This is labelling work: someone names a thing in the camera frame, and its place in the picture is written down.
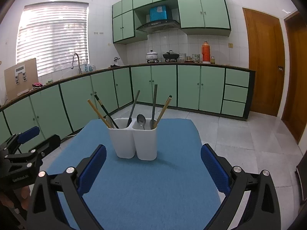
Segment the person's left hand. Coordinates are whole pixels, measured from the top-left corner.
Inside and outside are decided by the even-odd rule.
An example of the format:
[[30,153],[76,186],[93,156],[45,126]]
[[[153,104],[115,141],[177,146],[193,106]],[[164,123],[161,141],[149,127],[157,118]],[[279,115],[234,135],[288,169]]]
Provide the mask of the person's left hand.
[[[19,188],[19,189],[16,189],[14,190],[14,195],[16,195],[17,199],[19,200],[22,208],[24,210],[28,210],[28,207],[29,207],[29,202],[30,202],[30,187],[29,186],[25,186],[23,188]],[[15,206],[14,206],[14,203],[13,201],[7,197],[5,194],[1,193],[1,196],[0,196],[0,199],[1,199],[1,204],[8,207],[8,208],[12,208],[14,209]]]

